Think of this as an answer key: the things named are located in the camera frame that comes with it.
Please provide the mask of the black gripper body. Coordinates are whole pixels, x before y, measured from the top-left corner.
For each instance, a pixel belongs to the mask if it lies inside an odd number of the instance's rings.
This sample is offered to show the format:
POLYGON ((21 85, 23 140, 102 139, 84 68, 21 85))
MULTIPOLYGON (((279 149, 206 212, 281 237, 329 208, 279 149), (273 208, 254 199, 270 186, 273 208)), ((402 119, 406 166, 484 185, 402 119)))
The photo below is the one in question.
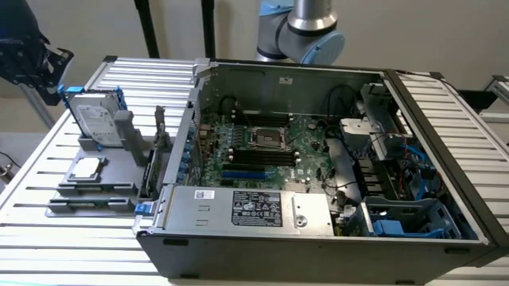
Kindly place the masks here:
POLYGON ((27 1, 1 1, 1 78, 16 85, 54 87, 50 44, 27 1))

